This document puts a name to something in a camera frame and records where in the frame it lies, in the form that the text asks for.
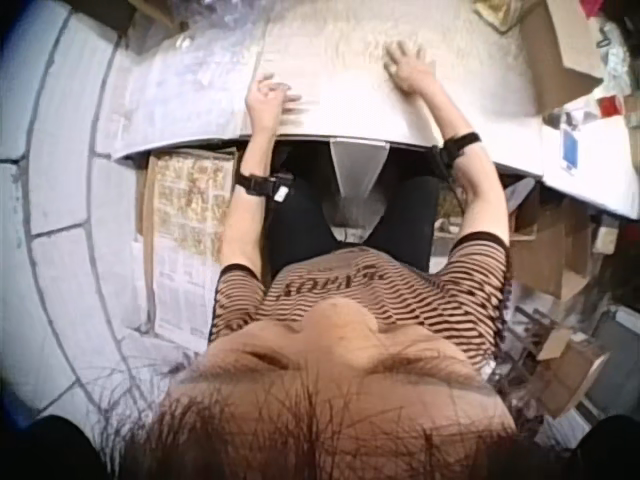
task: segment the floor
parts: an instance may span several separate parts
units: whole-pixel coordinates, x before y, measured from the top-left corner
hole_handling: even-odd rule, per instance
[[[190,358],[126,328],[141,315],[135,171],[110,159],[100,133],[119,48],[66,4],[37,0],[0,64],[3,391],[26,419],[56,413],[90,435],[152,404],[164,373]]]

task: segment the striped shirt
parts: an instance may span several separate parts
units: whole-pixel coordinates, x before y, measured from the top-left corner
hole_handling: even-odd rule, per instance
[[[381,326],[424,326],[480,368],[501,334],[507,260],[502,240],[477,232],[458,240],[434,275],[367,247],[290,265],[268,290],[248,267],[229,265],[216,289],[209,342],[265,319],[300,321],[319,301],[340,296],[367,308]]]

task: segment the dark hair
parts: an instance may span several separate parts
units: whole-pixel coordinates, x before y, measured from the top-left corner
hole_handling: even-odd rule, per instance
[[[268,433],[248,431],[218,397],[177,397],[146,421],[109,429],[102,450],[113,478],[121,480],[561,478],[557,450],[514,434],[398,428],[352,438],[345,451],[338,442],[344,439],[340,412],[322,425],[311,391],[286,411],[287,418],[264,419],[273,426]],[[451,448],[465,445],[473,445],[473,453],[454,460]],[[372,462],[384,468],[372,469]]]

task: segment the wrist strap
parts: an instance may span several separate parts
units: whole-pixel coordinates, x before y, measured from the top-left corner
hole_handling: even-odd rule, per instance
[[[272,198],[274,201],[282,203],[291,190],[293,175],[277,173],[269,177],[260,177],[258,175],[243,175],[238,170],[236,184],[244,188],[249,195]]]
[[[447,169],[451,170],[453,168],[453,163],[462,156],[465,148],[480,142],[482,142],[482,139],[476,132],[446,140],[440,150],[440,155]]]

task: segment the short sleeve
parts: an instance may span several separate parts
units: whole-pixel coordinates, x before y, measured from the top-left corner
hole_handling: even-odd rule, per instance
[[[224,267],[216,287],[209,343],[254,322],[254,313],[263,298],[264,286],[249,267]]]
[[[445,336],[475,365],[492,356],[502,335],[509,249],[498,236],[474,232],[456,242],[435,277],[445,293]]]

